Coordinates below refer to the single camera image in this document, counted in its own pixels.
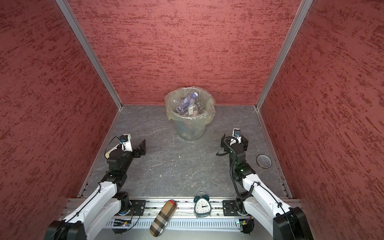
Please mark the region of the purple label clear bottle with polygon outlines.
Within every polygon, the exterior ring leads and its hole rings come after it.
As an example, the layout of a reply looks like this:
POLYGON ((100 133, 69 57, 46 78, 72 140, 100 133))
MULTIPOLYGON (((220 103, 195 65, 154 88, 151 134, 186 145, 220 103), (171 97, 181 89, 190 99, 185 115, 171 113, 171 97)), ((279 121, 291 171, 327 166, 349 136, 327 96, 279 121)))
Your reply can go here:
POLYGON ((192 106, 195 104, 195 102, 198 99, 198 96, 199 96, 199 94, 197 92, 194 92, 194 93, 189 94, 184 99, 176 99, 175 104, 176 104, 177 113, 181 114, 181 113, 184 113, 185 111, 187 111, 189 106, 192 106))

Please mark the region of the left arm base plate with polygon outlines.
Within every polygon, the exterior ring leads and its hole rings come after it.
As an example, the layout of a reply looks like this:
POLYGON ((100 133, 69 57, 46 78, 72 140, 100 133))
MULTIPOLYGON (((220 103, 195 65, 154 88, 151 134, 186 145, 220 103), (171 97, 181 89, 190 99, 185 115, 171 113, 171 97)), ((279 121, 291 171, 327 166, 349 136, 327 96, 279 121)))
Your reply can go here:
POLYGON ((120 211, 120 216, 143 216, 146 208, 146 200, 125 201, 120 211))

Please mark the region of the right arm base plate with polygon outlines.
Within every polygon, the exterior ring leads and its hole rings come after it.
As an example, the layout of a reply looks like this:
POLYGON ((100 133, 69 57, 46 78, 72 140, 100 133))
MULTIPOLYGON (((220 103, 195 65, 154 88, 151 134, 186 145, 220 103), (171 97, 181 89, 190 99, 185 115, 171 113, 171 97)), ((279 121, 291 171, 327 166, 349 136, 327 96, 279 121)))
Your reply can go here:
POLYGON ((240 199, 236 200, 224 200, 223 202, 223 213, 226 217, 235 216, 247 216, 243 201, 240 199))

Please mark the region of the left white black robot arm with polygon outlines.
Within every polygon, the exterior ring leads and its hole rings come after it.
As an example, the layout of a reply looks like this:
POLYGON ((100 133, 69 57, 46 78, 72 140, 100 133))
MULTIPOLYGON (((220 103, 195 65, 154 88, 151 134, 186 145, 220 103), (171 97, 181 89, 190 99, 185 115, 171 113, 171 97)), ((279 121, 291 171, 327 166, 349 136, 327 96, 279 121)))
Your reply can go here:
POLYGON ((53 221, 47 227, 45 240, 93 240, 113 216, 134 216, 135 207, 121 188, 132 161, 146 154, 146 141, 134 149, 129 134, 118 140, 118 145, 105 152, 109 170, 96 190, 63 220, 53 221))

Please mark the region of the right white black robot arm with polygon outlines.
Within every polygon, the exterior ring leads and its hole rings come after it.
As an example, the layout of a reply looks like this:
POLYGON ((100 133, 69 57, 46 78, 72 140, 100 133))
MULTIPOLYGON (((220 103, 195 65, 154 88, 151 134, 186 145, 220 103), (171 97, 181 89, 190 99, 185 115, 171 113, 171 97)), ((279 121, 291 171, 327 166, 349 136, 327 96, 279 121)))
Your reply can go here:
POLYGON ((246 160, 249 141, 240 129, 221 139, 223 156, 229 155, 230 177, 237 195, 237 209, 260 223, 274 240, 313 240, 305 213, 277 197, 246 160))

